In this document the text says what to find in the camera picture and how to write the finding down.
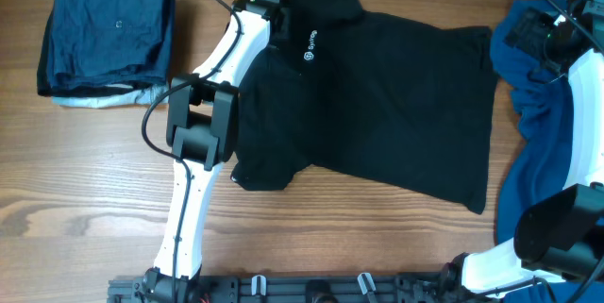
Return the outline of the black polo shirt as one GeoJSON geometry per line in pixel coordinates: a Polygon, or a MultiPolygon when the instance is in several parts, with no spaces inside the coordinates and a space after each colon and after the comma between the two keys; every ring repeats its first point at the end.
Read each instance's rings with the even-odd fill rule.
{"type": "Polygon", "coordinates": [[[360,0],[290,0],[288,22],[241,83],[234,182],[278,191],[316,165],[484,211],[489,27],[440,29],[360,0]]]}

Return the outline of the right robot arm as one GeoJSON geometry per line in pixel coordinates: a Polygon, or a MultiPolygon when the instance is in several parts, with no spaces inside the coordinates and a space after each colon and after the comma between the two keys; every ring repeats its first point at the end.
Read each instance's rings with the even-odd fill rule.
{"type": "Polygon", "coordinates": [[[436,275],[399,276],[408,301],[603,298],[603,0],[519,0],[495,32],[526,144],[503,184],[496,245],[436,275]]]}

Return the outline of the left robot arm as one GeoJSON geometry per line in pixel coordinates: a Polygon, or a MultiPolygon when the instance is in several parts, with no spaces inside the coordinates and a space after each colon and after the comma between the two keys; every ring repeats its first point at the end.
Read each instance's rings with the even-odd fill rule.
{"type": "Polygon", "coordinates": [[[208,59],[176,76],[169,99],[167,155],[175,162],[166,232],[136,292],[146,302],[204,302],[196,278],[212,188],[237,140],[238,87],[281,27],[287,0],[237,0],[228,28],[208,59]]]}

